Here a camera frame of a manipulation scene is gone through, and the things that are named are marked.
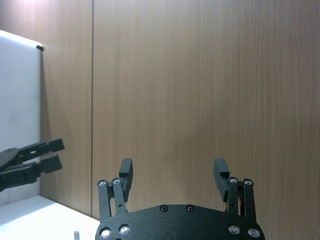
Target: wooden wall panel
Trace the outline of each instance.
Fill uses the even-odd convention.
[[[97,181],[133,158],[129,211],[223,210],[215,156],[255,181],[266,239],[320,238],[316,1],[95,0]]]
[[[92,1],[1,0],[0,29],[41,42],[41,134],[62,138],[63,169],[41,194],[91,214]]]

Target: white panel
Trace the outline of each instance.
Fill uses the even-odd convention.
[[[40,140],[39,43],[0,31],[0,152]],[[0,192],[0,205],[39,194],[39,181]]]

